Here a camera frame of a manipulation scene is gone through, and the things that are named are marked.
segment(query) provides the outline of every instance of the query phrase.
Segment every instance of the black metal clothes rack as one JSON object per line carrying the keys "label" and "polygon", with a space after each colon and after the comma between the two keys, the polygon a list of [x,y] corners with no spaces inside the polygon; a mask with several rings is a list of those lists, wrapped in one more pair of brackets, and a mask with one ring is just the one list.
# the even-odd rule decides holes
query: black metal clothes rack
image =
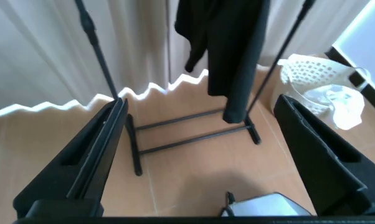
{"label": "black metal clothes rack", "polygon": [[[83,2],[81,0],[75,0],[75,2],[77,4],[78,10],[80,11],[80,20],[81,20],[82,27],[83,27],[85,33],[88,35],[89,41],[93,46],[93,49],[95,51],[95,54],[96,54],[97,59],[99,61],[99,64],[100,64],[100,66],[103,70],[103,74],[106,78],[106,81],[107,81],[107,84],[110,88],[112,96],[113,96],[114,99],[118,99],[118,95],[117,95],[113,80],[110,76],[110,72],[107,69],[106,61],[104,59],[104,56],[102,54],[102,50],[101,50],[101,48],[99,46],[99,43],[98,43],[98,38],[97,38],[96,33],[95,33],[95,25],[94,25],[91,17],[89,16],[88,12],[85,10]],[[166,145],[163,145],[163,146],[153,147],[153,148],[150,148],[150,149],[145,149],[145,150],[140,151],[139,148],[138,148],[137,140],[136,140],[136,132],[137,131],[141,131],[141,130],[149,129],[149,128],[155,128],[155,127],[166,125],[166,124],[172,124],[172,123],[179,122],[179,121],[185,121],[185,120],[188,120],[188,119],[198,118],[198,117],[201,117],[201,116],[207,116],[207,115],[210,115],[210,114],[220,113],[224,109],[221,108],[221,109],[217,109],[217,110],[206,111],[206,112],[202,112],[202,113],[198,113],[198,114],[183,116],[181,118],[170,119],[170,120],[167,120],[167,121],[161,121],[161,122],[158,122],[158,123],[147,124],[147,125],[139,126],[139,127],[134,126],[133,117],[132,117],[131,114],[128,114],[127,119],[126,119],[126,123],[125,123],[125,127],[126,127],[126,130],[128,131],[130,141],[131,141],[131,152],[132,152],[132,159],[133,159],[133,166],[134,166],[134,169],[135,169],[135,174],[137,176],[141,176],[143,174],[141,162],[140,162],[140,157],[142,155],[152,153],[152,152],[157,152],[157,151],[160,151],[160,150],[163,150],[163,149],[168,149],[168,148],[171,148],[171,147],[180,146],[180,145],[183,145],[183,144],[188,144],[188,143],[191,143],[191,142],[196,142],[196,141],[200,141],[200,140],[204,140],[204,139],[223,136],[225,134],[235,133],[237,131],[247,130],[249,132],[253,142],[255,144],[260,144],[261,138],[260,138],[260,136],[259,136],[259,134],[258,134],[258,132],[255,128],[254,123],[250,119],[249,114],[250,114],[252,108],[254,107],[255,103],[258,101],[259,97],[261,96],[261,93],[263,92],[263,89],[264,89],[266,83],[268,82],[270,76],[272,75],[272,73],[273,73],[273,71],[274,71],[274,69],[277,65],[278,60],[283,55],[285,49],[287,48],[288,44],[290,43],[290,41],[292,39],[294,33],[297,31],[298,26],[301,24],[302,20],[304,19],[305,15],[309,11],[309,9],[312,7],[314,2],[315,2],[315,0],[306,0],[304,2],[303,7],[302,7],[299,15],[297,16],[297,19],[296,19],[292,29],[288,33],[287,38],[285,39],[282,47],[280,48],[279,53],[275,57],[275,60],[273,61],[272,66],[270,67],[270,69],[269,69],[264,81],[262,82],[256,96],[252,100],[252,102],[251,102],[251,104],[250,104],[250,106],[247,110],[243,126],[238,126],[236,128],[230,128],[230,129],[214,132],[214,133],[211,133],[211,134],[205,134],[203,136],[194,137],[194,138],[191,138],[191,139],[187,139],[187,140],[183,140],[183,141],[179,141],[179,142],[174,142],[174,143],[171,143],[171,144],[166,144]]]}

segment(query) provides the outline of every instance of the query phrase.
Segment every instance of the curtain fold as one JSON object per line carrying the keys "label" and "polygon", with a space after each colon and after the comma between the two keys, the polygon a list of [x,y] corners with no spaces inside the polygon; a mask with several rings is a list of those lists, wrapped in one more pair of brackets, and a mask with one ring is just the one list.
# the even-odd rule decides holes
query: curtain fold
{"label": "curtain fold", "polygon": [[[260,63],[278,52],[304,0],[272,0]],[[176,0],[85,0],[117,91],[167,89],[184,71],[189,42],[174,30]],[[285,56],[326,51],[368,0],[318,0]],[[203,57],[192,74],[206,68]],[[0,0],[0,109],[48,101],[86,105],[110,96],[70,0]]]}

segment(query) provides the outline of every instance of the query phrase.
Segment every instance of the hanging clothes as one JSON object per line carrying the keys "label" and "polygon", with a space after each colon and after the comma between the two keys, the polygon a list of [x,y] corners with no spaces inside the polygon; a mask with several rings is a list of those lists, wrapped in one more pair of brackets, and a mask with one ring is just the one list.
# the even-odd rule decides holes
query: hanging clothes
{"label": "hanging clothes", "polygon": [[191,44],[185,70],[192,72],[208,51],[208,94],[228,98],[228,123],[245,118],[269,6],[269,0],[179,1],[175,30]]}

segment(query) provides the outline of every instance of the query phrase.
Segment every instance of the laundry basket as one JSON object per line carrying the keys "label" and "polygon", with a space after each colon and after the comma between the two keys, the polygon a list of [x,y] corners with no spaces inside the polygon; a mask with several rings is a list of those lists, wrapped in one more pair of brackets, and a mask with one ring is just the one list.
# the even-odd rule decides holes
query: laundry basket
{"label": "laundry basket", "polygon": [[321,117],[328,111],[328,106],[315,103],[303,96],[304,92],[325,85],[342,85],[361,91],[367,83],[355,87],[348,77],[361,69],[370,79],[370,74],[363,68],[352,68],[325,58],[293,54],[287,60],[279,60],[283,65],[280,80],[273,90],[270,107],[273,111],[279,95],[290,96],[308,108],[313,114]]}

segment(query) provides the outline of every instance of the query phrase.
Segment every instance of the brown tile floor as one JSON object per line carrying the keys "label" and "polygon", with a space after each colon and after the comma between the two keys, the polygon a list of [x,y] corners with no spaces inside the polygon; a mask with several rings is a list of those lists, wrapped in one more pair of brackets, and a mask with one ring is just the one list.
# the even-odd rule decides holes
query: brown tile floor
{"label": "brown tile floor", "polygon": [[[183,83],[167,95],[152,90],[143,101],[128,97],[136,125],[222,107],[225,98],[207,96],[206,82]],[[280,192],[314,213],[280,128],[268,110],[271,91],[267,87],[250,114],[262,138],[259,146],[247,131],[194,142],[144,156],[144,174],[136,177],[130,140],[123,131],[103,194],[105,215],[217,215],[227,190],[237,200]],[[0,117],[0,223],[16,219],[13,198],[105,103],[97,101],[90,111],[77,106],[68,111],[16,111]],[[222,121],[221,114],[214,114],[142,131],[138,144],[147,149],[231,126]],[[362,124],[338,132],[375,162],[375,109],[369,103]]]}

